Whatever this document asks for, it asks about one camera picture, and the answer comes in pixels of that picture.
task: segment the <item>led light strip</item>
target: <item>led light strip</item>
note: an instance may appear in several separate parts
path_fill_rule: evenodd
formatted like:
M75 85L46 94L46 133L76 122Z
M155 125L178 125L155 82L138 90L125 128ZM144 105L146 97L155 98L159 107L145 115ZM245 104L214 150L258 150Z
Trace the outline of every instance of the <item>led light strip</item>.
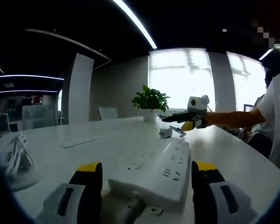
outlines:
M261 61L262 59L264 59L272 50L274 50L274 48L269 49L263 56L260 57L259 60Z
M142 25L140 20L136 17L136 15L131 11L131 9L122 1L122 0L113 0L127 15L130 17L130 19L135 23L135 25L138 27L138 29L142 32L142 34L145 36L147 41L150 43L151 47L153 49L157 49L157 46L155 45L153 39L145 29L145 27Z
M2 69L0 68L0 72L2 72L4 74L4 72L2 71Z
M0 93L4 92L57 92L57 91L48 91L48 90L9 90L9 91L0 91Z
M56 78L56 77L49 77L49 76L35 76L35 75L3 75L0 76L0 78L4 78L4 77L38 77L38 78L52 78L52 79L58 79L58 80L64 80L64 78Z

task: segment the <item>conference table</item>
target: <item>conference table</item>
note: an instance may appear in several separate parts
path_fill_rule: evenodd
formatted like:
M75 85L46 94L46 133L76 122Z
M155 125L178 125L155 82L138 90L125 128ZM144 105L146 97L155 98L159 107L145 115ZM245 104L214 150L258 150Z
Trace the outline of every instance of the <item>conference table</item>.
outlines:
M43 201L61 183L69 182L79 166L100 161L103 166L102 222L114 223L129 201L110 192L108 179L125 169L127 163L143 151L166 147L170 138L161 139L159 130L169 125L181 127L182 124L164 123L160 119L149 124L143 122L143 117L134 117L24 131L28 139L27 151L36 164L40 180L14 195L27 214L37 217ZM172 137L180 136L173 132ZM194 129L183 138L189 143L191 161L215 164L225 180L240 187L251 198L258 215L266 212L280 190L280 170L275 165L216 126ZM183 212L164 211L154 216L146 208L135 223L194 223L192 196L189 181Z

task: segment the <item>white power strip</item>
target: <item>white power strip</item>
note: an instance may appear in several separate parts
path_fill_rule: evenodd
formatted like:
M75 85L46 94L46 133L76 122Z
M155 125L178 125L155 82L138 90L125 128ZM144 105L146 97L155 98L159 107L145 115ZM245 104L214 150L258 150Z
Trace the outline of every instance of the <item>white power strip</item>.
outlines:
M189 170L189 143L172 138L167 147L136 158L108 182L113 192L124 197L138 195L147 205L177 211L184 204Z

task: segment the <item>window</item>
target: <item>window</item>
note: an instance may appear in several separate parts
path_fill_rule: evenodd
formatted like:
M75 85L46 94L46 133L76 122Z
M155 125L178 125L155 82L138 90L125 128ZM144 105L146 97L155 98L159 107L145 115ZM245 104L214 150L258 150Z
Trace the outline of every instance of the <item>window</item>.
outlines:
M266 72L260 62L227 52L235 89L236 110L244 111L244 105L254 105L266 92Z
M61 102L62 102L62 90L58 93L58 111L61 111Z
M205 49L170 49L150 53L149 87L166 93L170 109L187 109L189 97L208 95L215 110L215 90Z

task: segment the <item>potted plant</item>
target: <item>potted plant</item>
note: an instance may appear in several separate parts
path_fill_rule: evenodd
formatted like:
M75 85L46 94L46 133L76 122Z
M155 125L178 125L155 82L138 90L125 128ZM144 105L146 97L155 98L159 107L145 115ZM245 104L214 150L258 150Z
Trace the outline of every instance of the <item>potted plant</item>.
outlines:
M142 110L144 122L154 123L157 117L157 110L163 112L168 109L167 97L165 93L155 89L149 89L143 85L143 93L137 92L137 96L131 101L133 106Z

